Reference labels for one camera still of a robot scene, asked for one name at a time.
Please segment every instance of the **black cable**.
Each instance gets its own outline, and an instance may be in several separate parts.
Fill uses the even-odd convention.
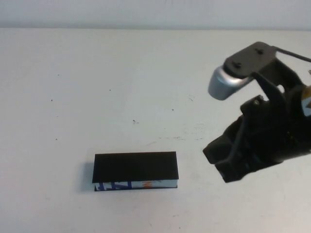
[[[311,59],[308,58],[308,57],[304,57],[304,56],[301,56],[301,55],[296,54],[296,53],[294,53],[294,52],[289,52],[289,51],[287,51],[287,50],[283,50],[283,49],[281,49],[281,48],[279,48],[279,47],[276,47],[276,46],[273,46],[273,47],[274,47],[278,52],[281,52],[281,53],[284,53],[284,54],[286,54],[286,55],[289,55],[289,56],[298,58],[298,59],[303,60],[303,61],[305,61],[305,62],[311,62]]]

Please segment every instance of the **black lid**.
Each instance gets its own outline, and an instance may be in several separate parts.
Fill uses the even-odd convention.
[[[176,179],[176,152],[95,155],[93,183]]]

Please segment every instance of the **white wall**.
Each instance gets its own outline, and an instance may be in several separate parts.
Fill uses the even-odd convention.
[[[0,0],[0,27],[311,30],[310,0]]]

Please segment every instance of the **screw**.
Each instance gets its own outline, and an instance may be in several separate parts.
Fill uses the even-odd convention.
[[[236,68],[236,69],[239,69],[242,67],[242,64],[240,62],[232,62],[232,65]]]
[[[258,54],[263,54],[263,49],[255,49]]]

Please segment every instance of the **box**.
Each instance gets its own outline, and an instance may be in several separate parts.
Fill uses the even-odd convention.
[[[176,152],[96,154],[95,191],[177,188]]]

